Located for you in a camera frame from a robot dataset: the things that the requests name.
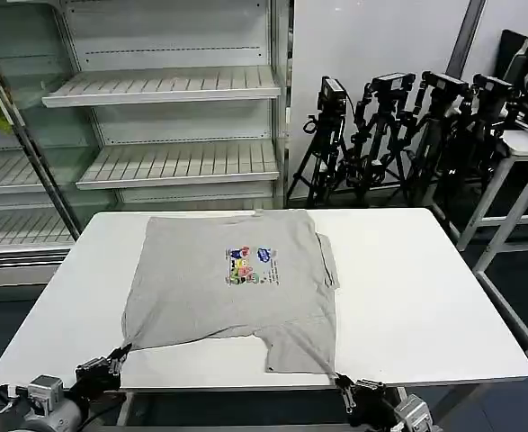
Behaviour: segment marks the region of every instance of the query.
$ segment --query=black cable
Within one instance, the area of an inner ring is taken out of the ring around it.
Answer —
[[[106,413],[108,413],[108,412],[110,412],[112,410],[115,410],[116,408],[120,407],[123,404],[123,402],[126,401],[126,395],[122,394],[120,397],[117,398],[117,400],[118,400],[117,403],[114,403],[111,406],[109,406],[108,408],[102,409],[100,412],[96,412],[95,414],[93,414],[92,417],[87,418],[86,421],[84,423],[82,423],[80,425],[80,427],[77,429],[77,432],[81,432],[82,430],[84,430],[84,428],[87,425],[92,423],[98,417],[101,417],[103,414],[106,414]]]

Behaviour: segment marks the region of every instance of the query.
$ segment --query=metal frame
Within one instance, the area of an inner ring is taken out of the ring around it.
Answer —
[[[486,218],[485,216],[516,162],[528,162],[528,156],[511,155],[499,163],[494,177],[491,179],[491,182],[489,182],[486,192],[482,195],[478,206],[471,215],[468,225],[460,235],[456,236],[456,239],[458,239],[456,248],[460,252],[466,249],[479,227],[500,226],[506,220],[506,217]],[[522,225],[528,224],[528,215],[522,216],[518,223]]]
[[[486,1],[470,0],[470,5],[461,23],[460,34],[455,41],[452,57],[445,72],[450,77],[461,78],[461,75],[463,75],[463,69],[470,54],[471,45],[478,30],[479,20],[483,14]]]
[[[56,210],[64,221],[72,238],[78,239],[81,232],[81,224],[70,204],[59,190],[53,175],[49,171],[45,157],[41,153],[39,146],[34,142],[33,138],[26,130],[25,122],[16,106],[8,97],[7,92],[4,90],[5,88],[4,80],[0,75],[0,105],[2,106],[2,109],[5,110],[6,118],[12,124],[15,136],[20,141],[30,164],[40,179],[40,182],[50,200],[53,202],[54,207],[56,207]]]
[[[504,223],[499,227],[496,235],[492,238],[489,246],[474,265],[472,271],[478,278],[491,301],[496,305],[500,313],[506,318],[516,337],[528,347],[528,327],[515,312],[514,308],[506,301],[501,292],[489,280],[486,270],[498,253],[516,252],[528,250],[528,243],[506,244],[515,226],[521,222],[525,211],[528,208],[528,184],[517,198],[514,206],[507,215]]]

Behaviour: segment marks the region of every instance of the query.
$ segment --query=camera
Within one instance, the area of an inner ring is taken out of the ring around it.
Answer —
[[[320,111],[332,112],[335,115],[345,115],[345,98],[345,90],[339,84],[339,81],[329,76],[321,78],[321,90],[318,94],[318,109]]]

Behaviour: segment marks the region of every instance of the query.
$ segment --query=tripod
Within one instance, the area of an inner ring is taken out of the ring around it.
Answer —
[[[424,126],[422,142],[412,157],[412,166],[407,177],[407,184],[412,192],[412,204],[421,206],[428,198],[428,189],[435,175],[444,143],[452,128],[452,121],[447,118],[447,113],[458,96],[469,96],[470,87],[467,83],[444,74],[435,74],[426,71],[417,92],[416,106],[422,106],[428,87],[433,87],[432,102],[429,111],[417,126],[412,130],[413,139]]]
[[[472,115],[471,103],[475,95],[479,95],[479,109]],[[519,93],[508,83],[482,75],[474,77],[474,85],[461,103],[461,114],[455,117],[439,164],[442,174],[438,190],[443,196],[443,212],[447,219],[450,200],[457,196],[470,175],[479,176],[482,193],[487,188],[497,162],[498,143],[504,129],[514,127],[520,112],[519,102]],[[508,115],[500,121],[499,114],[505,103]]]
[[[344,142],[346,92],[339,82],[328,76],[322,78],[322,87],[318,95],[318,109],[321,113],[316,119],[310,115],[309,121],[303,130],[314,134],[304,158],[301,160],[298,171],[293,175],[293,182],[286,195],[289,201],[296,184],[301,181],[309,188],[306,208],[314,208],[319,203],[327,202],[329,193],[336,181],[336,164],[340,149],[347,157],[347,148]],[[303,171],[311,157],[316,158],[311,180],[303,176]]]
[[[406,139],[407,134],[404,139],[400,139],[399,133],[402,126],[408,128],[415,126],[414,114],[404,111],[409,91],[415,80],[414,74],[391,74],[374,78],[365,86],[363,99],[356,106],[354,123],[358,131],[352,136],[351,156],[340,162],[335,187],[346,179],[348,185],[353,187],[357,199],[364,205],[367,192],[371,187],[382,185],[386,173],[399,180],[400,189],[408,201],[401,151],[409,145],[409,141]],[[374,95],[378,99],[378,111],[369,122],[366,122],[365,108]],[[371,138],[371,130],[374,127],[375,133],[370,151],[363,157],[363,146]],[[388,130],[389,153],[379,159],[381,142]],[[393,161],[397,165],[397,174],[389,169]]]

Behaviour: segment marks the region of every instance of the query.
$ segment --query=floor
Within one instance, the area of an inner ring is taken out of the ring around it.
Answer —
[[[528,230],[517,235],[528,237]],[[464,253],[468,264],[472,265],[483,251],[484,237],[479,235],[475,244]],[[498,256],[488,269],[488,274],[528,325],[528,252]],[[0,355],[32,306],[33,301],[0,302]],[[408,389],[408,392],[421,396],[430,406],[447,391],[445,387]],[[232,392],[227,393],[225,400],[216,393],[172,393],[136,399],[130,424],[230,426],[277,424],[290,419],[296,424],[337,423],[345,420],[341,408],[339,395],[334,391],[295,391],[287,399],[285,394],[280,393],[264,395],[261,392]],[[6,418],[6,424],[15,428],[19,420],[18,413],[14,413]],[[442,426],[446,432],[528,431],[528,379],[495,384],[477,400],[454,411]]]

